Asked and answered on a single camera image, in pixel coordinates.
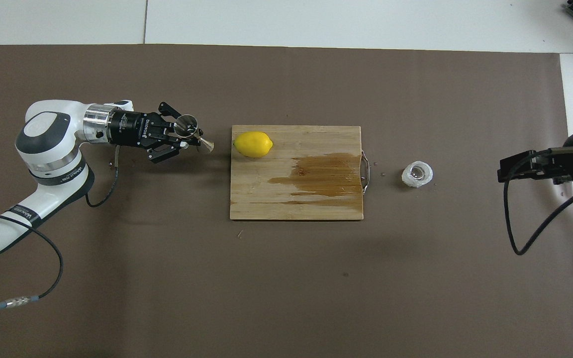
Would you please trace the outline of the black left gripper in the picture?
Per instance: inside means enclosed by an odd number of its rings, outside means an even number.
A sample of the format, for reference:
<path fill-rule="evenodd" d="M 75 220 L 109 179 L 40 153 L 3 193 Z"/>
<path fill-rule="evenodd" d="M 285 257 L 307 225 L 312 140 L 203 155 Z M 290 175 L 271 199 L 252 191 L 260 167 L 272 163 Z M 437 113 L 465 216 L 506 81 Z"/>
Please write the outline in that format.
<path fill-rule="evenodd" d="M 189 147 L 201 148 L 199 140 L 181 140 L 168 143 L 165 130 L 168 128 L 162 116 L 172 118 L 172 130 L 180 138 L 201 137 L 204 132 L 198 127 L 197 119 L 188 114 L 182 115 L 170 104 L 161 102 L 159 113 L 116 110 L 109 118 L 109 143 L 120 146 L 137 147 L 147 150 L 147 158 L 152 163 L 160 163 Z"/>

